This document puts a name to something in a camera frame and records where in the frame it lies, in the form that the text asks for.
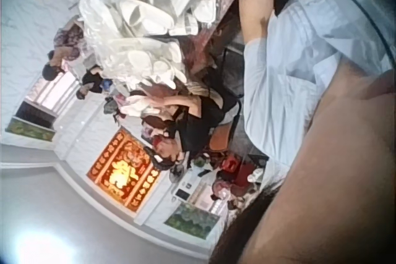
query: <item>white shirt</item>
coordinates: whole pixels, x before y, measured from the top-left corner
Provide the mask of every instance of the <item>white shirt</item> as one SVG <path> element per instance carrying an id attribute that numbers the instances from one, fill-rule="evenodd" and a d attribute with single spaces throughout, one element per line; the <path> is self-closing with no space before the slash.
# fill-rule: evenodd
<path id="1" fill-rule="evenodd" d="M 392 46 L 392 10 L 358 0 Z M 252 143 L 290 167 L 342 56 L 368 74 L 390 69 L 384 46 L 351 0 L 291 0 L 269 21 L 267 39 L 245 47 L 244 119 Z"/>

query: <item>window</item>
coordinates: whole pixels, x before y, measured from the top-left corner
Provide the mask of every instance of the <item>window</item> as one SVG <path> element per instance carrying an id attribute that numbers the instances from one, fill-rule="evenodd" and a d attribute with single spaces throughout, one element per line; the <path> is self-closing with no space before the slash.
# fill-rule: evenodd
<path id="1" fill-rule="evenodd" d="M 79 82 L 71 72 L 59 74 L 52 82 L 40 77 L 25 97 L 25 102 L 58 117 L 68 106 L 78 87 Z"/>
<path id="2" fill-rule="evenodd" d="M 15 117 L 52 130 L 55 120 L 73 103 L 79 81 L 71 72 L 59 74 L 52 82 L 40 77 L 20 105 Z"/>

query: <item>black shirt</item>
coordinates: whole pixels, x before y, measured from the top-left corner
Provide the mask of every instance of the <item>black shirt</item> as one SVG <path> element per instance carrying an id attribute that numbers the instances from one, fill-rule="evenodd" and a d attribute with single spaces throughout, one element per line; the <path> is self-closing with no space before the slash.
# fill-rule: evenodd
<path id="1" fill-rule="evenodd" d="M 103 78 L 99 74 L 92 74 L 89 70 L 81 79 L 82 85 L 86 85 L 88 83 L 93 83 L 93 87 L 90 89 L 91 92 L 101 93 L 103 90 L 101 88 L 101 83 Z"/>
<path id="2" fill-rule="evenodd" d="M 224 119 L 224 112 L 209 97 L 200 96 L 201 117 L 185 112 L 177 123 L 183 151 L 194 155 L 201 152 L 209 143 L 210 129 L 217 127 Z"/>

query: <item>green painting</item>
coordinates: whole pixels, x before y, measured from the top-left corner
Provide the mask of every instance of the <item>green painting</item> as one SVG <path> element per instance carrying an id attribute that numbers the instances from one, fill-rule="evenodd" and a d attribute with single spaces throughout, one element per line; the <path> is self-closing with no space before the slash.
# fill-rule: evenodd
<path id="1" fill-rule="evenodd" d="M 52 138 L 55 135 L 55 131 L 31 124 L 27 121 L 18 119 L 17 117 L 13 117 L 11 119 L 10 124 L 8 124 L 8 127 L 6 128 L 6 132 L 44 140 L 46 142 L 52 142 Z"/>
<path id="2" fill-rule="evenodd" d="M 206 239 L 219 219 L 217 215 L 182 202 L 165 224 L 181 232 Z"/>

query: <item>cable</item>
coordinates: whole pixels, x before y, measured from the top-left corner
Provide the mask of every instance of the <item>cable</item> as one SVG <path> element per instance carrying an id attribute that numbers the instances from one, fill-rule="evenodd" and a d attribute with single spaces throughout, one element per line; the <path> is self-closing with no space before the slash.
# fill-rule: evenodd
<path id="1" fill-rule="evenodd" d="M 357 2 L 357 0 L 352 0 L 353 3 L 356 4 L 357 7 L 359 7 L 359 9 L 362 11 L 362 13 L 366 16 L 366 18 L 369 20 L 370 24 L 372 25 L 372 27 L 375 29 L 375 31 L 377 32 L 380 40 L 382 41 L 382 44 L 384 45 L 386 54 L 390 60 L 390 63 L 392 63 L 393 68 L 396 69 L 396 61 L 395 58 L 393 57 L 392 54 L 392 50 L 390 49 L 390 46 L 388 45 L 388 42 L 386 41 L 385 37 L 383 36 L 383 34 L 381 33 L 381 31 L 379 30 L 377 24 L 374 22 L 374 20 L 370 17 L 370 15 L 368 14 L 368 12 L 363 8 L 363 6 Z"/>

